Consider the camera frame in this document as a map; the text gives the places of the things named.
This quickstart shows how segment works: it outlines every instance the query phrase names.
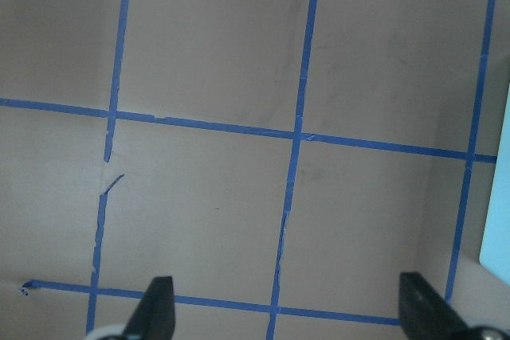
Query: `light blue object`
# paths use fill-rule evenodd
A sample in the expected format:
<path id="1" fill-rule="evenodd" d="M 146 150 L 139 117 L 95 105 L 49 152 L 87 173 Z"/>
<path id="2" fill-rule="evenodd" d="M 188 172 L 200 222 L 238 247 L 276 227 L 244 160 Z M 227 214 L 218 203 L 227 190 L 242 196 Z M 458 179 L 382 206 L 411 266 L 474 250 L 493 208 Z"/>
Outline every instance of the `light blue object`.
<path id="1" fill-rule="evenodd" d="M 480 263 L 510 285 L 510 93 L 504 113 Z"/>

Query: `light blue panel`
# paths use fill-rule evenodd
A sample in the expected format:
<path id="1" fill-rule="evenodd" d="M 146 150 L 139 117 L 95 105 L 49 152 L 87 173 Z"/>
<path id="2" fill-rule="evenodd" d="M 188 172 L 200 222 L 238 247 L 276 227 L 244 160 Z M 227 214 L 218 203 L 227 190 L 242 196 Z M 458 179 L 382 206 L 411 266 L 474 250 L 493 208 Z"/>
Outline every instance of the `light blue panel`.
<path id="1" fill-rule="evenodd" d="M 488 204 L 480 263 L 510 284 L 510 96 L 504 114 L 496 172 Z"/>

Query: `floor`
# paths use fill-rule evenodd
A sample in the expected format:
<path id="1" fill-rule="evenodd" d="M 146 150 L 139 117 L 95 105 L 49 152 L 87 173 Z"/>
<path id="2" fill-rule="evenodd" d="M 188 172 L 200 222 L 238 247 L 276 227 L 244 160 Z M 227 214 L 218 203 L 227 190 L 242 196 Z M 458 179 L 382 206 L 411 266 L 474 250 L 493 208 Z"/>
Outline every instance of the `floor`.
<path id="1" fill-rule="evenodd" d="M 510 0 L 0 0 L 0 337 L 173 275 L 177 340 L 404 339 L 398 274 L 510 328 L 478 263 Z"/>

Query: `black object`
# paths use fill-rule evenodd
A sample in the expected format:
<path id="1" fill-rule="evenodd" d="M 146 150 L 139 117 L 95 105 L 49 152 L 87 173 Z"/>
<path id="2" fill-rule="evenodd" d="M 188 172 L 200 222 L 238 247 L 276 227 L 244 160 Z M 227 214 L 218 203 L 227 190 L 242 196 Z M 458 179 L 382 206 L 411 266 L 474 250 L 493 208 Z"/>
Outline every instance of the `black object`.
<path id="1" fill-rule="evenodd" d="M 171 340 L 175 329 L 171 276 L 154 278 L 120 336 L 101 340 Z"/>
<path id="2" fill-rule="evenodd" d="M 510 340 L 495 328 L 469 328 L 417 272 L 400 274 L 398 318 L 409 340 Z"/>

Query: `vertical blue tape strip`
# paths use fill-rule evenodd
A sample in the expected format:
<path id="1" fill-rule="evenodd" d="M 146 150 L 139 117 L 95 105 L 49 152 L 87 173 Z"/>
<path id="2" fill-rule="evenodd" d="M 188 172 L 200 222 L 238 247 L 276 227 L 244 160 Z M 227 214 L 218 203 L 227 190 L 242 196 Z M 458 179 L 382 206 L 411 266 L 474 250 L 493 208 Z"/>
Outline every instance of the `vertical blue tape strip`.
<path id="1" fill-rule="evenodd" d="M 104 144 L 104 161 L 109 162 L 112 155 L 113 135 L 115 134 L 117 104 L 119 103 L 120 70 L 124 55 L 124 35 L 128 23 L 129 0 L 120 0 L 119 26 L 117 28 L 117 42 L 115 46 L 115 60 L 113 62 L 112 90 L 110 91 L 110 107 L 108 109 L 108 125 L 106 142 Z"/>
<path id="2" fill-rule="evenodd" d="M 106 221 L 106 204 L 108 203 L 108 192 L 112 187 L 124 176 L 121 174 L 113 181 L 109 187 L 99 196 L 99 208 L 97 209 L 97 230 L 96 230 L 96 246 L 94 247 L 94 255 L 92 257 L 92 274 L 90 275 L 90 293 L 88 296 L 87 308 L 87 333 L 94 329 L 96 320 L 96 303 L 99 287 L 99 275 L 101 267 L 101 249 L 103 246 L 104 222 Z"/>
<path id="3" fill-rule="evenodd" d="M 297 164 L 299 161 L 301 132 L 303 130 L 304 96 L 308 81 L 308 68 L 312 52 L 313 29 L 316 20 L 317 0 L 309 0 L 306 30 L 304 31 L 303 56 L 301 58 L 300 83 L 296 102 L 296 122 L 294 123 L 294 136 L 292 139 L 292 150 L 288 164 L 287 186 L 285 188 L 284 208 L 281 218 L 280 237 L 278 239 L 277 261 L 273 277 L 273 290 L 271 293 L 271 307 L 269 313 L 269 324 L 266 333 L 266 340 L 274 339 L 274 332 L 277 324 L 278 302 L 280 299 L 280 273 L 281 258 L 284 252 L 284 238 L 288 216 L 292 208 L 292 196 L 294 194 L 294 182 L 296 179 Z"/>
<path id="4" fill-rule="evenodd" d="M 469 133 L 468 159 L 465 164 L 464 179 L 462 181 L 461 200 L 457 214 L 457 223 L 455 224 L 455 235 L 453 238 L 452 255 L 450 257 L 448 279 L 446 281 L 445 300 L 451 303 L 453 298 L 453 289 L 455 285 L 455 276 L 457 274 L 457 264 L 459 253 L 461 251 L 462 232 L 464 230 L 465 212 L 467 210 L 469 198 L 469 186 L 471 183 L 471 173 L 473 163 L 476 159 L 475 150 L 477 148 L 478 126 L 480 124 L 481 105 L 484 96 L 485 75 L 487 72 L 488 50 L 491 44 L 492 20 L 494 18 L 494 9 L 496 0 L 487 1 L 487 12 L 485 15 L 484 37 L 482 41 L 480 64 L 477 78 L 477 92 L 473 106 L 473 118 L 471 121 L 471 131 Z"/>

